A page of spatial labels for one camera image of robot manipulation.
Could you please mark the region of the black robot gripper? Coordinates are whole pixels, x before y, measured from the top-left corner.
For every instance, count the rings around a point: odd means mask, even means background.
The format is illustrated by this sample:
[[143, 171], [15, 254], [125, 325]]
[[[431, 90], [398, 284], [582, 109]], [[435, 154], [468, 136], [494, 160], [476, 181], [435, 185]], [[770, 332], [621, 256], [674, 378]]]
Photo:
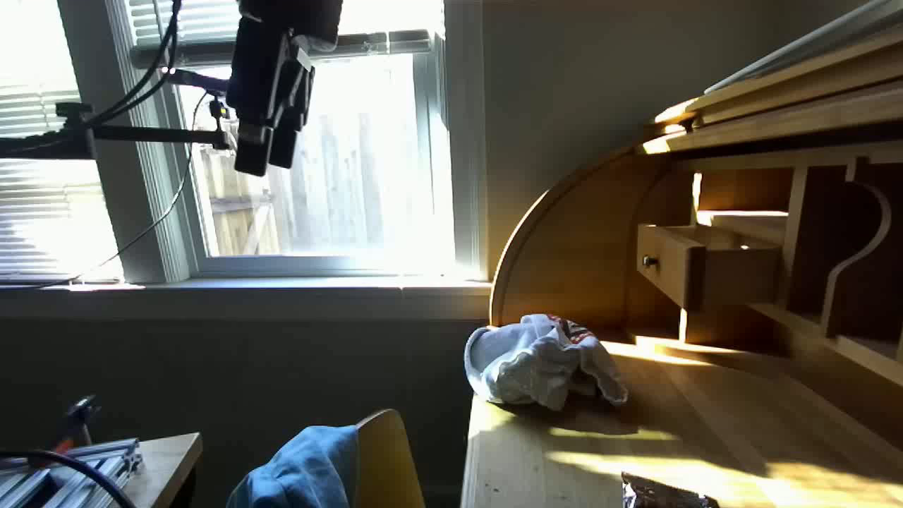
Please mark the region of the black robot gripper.
[[338, 40], [345, 0], [239, 0], [225, 100], [235, 106], [235, 169], [263, 175], [291, 167], [297, 131], [307, 121], [310, 47]]

